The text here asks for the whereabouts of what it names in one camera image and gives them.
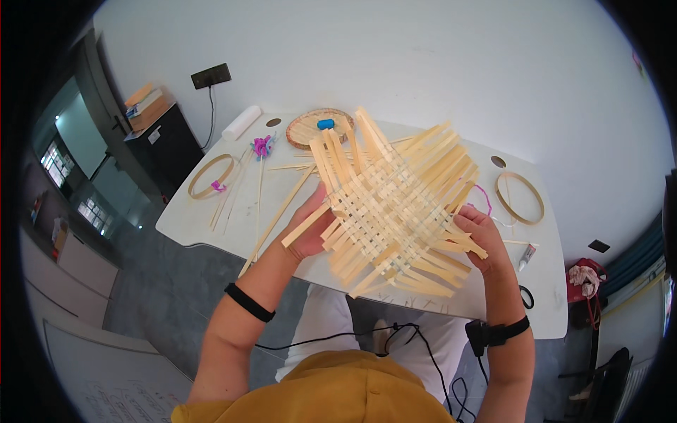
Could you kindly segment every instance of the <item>woven bamboo basket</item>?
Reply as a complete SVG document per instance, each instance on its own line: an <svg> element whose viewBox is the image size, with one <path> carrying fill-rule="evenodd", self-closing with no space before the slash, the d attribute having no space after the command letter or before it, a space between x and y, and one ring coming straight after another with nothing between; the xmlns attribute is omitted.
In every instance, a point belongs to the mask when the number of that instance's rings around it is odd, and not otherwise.
<svg viewBox="0 0 677 423"><path fill-rule="evenodd" d="M344 143L348 138L345 135L346 128L339 123L343 121L342 117L348 121L350 129L355 127L353 118L346 112L337 109L318 109L302 114L294 119L287 127L287 141L289 141L289 144L292 146L300 148L301 150L310 150L310 141L313 138L322 136L318 129L318 121L334 119L334 131L338 135L338 139L341 143Z"/></svg>
<svg viewBox="0 0 677 423"><path fill-rule="evenodd" d="M330 269L355 298L387 284L422 294L451 296L470 272L450 254L487 253L453 222L479 172L449 122L391 144L363 108L355 113L366 151L347 118L339 118L351 160L339 133L325 129L309 142L325 203L282 243L289 246L327 210L336 219L322 234L333 251ZM356 277L367 267L363 280Z"/></svg>

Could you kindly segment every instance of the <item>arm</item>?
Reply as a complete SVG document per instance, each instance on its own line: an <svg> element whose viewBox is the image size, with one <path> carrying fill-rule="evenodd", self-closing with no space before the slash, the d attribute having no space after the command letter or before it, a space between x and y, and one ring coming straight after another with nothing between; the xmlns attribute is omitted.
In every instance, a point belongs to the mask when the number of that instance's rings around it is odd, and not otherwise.
<svg viewBox="0 0 677 423"><path fill-rule="evenodd" d="M524 318L517 276L492 219L463 206L454 222L461 230L472 233L471 238L489 254L481 260L475 253L468 253L484 277L487 323L507 326ZM535 362L531 328L508 339L504 345L489 347L487 355L491 377L477 423L524 422Z"/></svg>
<svg viewBox="0 0 677 423"><path fill-rule="evenodd" d="M323 251L320 234L334 219L330 210L289 248L282 246L282 238L316 210L325 196L324 184L320 183L261 258L237 280L238 287L264 309L275 310L301 260ZM264 326L230 296L223 296L204 334L198 374L186 402L235 401L246 394L249 357Z"/></svg>

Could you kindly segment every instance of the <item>wall socket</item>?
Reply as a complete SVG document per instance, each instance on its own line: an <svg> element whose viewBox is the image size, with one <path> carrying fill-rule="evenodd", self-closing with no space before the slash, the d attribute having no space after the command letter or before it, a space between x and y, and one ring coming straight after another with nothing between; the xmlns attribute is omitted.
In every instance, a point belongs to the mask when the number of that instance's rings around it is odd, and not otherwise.
<svg viewBox="0 0 677 423"><path fill-rule="evenodd" d="M588 245L588 247L592 248L595 251L599 251L601 253L607 252L608 249L611 247L606 245L604 242L601 242L600 240L595 240Z"/></svg>
<svg viewBox="0 0 677 423"><path fill-rule="evenodd" d="M210 85L216 85L232 80L228 65L222 63L213 68L205 69L202 72L197 72L190 76L193 80L195 89L205 88Z"/></svg>

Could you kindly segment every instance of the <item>scissors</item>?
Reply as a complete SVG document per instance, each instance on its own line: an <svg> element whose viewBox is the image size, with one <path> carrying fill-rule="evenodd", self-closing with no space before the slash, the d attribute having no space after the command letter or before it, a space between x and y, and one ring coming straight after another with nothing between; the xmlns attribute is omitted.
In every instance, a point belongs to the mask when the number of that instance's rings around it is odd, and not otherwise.
<svg viewBox="0 0 677 423"><path fill-rule="evenodd" d="M527 295L529 296L530 302L527 303L524 299L524 296L522 295L522 291L526 292ZM525 286L520 285L519 286L519 294L522 296L522 304L524 304L524 308L527 310L531 310L533 308L533 295L531 295L531 291L529 291L528 288Z"/></svg>

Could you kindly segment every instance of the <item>white pants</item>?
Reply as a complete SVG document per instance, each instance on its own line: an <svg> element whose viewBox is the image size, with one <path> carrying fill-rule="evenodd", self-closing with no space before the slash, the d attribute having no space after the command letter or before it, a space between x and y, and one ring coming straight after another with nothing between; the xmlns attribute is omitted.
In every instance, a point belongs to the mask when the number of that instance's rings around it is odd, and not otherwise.
<svg viewBox="0 0 677 423"><path fill-rule="evenodd" d="M434 313L424 313L413 322L420 326L420 331L430 344L435 361L444 375L447 391L449 391L449 384L456 373L463 347L468 340L465 334L465 324L468 322L468 319ZM311 284L292 344L341 332L353 332L353 320L345 294ZM411 342L406 344L413 333L415 333L414 328L406 328L395 335L388 346L389 357L417 375L423 381L426 391L437 398L438 401L445 403L442 382L430 358L425 342L421 337L415 336ZM302 360L315 353L350 349L359 349L359 344L354 335L337 336L328 340L291 347L284 367L278 369L275 379L278 382L281 381Z"/></svg>

